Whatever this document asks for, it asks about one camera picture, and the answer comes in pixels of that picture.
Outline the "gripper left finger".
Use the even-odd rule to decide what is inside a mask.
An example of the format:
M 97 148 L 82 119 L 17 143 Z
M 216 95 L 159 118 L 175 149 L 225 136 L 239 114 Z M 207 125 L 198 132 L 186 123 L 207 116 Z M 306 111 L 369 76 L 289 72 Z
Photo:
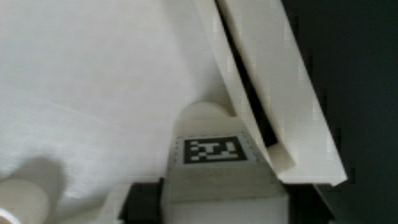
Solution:
M 162 190 L 164 179 L 132 184 L 118 216 L 122 224 L 164 224 Z

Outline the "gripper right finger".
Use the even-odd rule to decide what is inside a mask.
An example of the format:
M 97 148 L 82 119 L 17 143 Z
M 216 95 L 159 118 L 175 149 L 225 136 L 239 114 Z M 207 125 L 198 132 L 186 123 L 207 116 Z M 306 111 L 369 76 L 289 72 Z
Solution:
M 329 224 L 335 214 L 313 185 L 287 185 L 289 224 Z

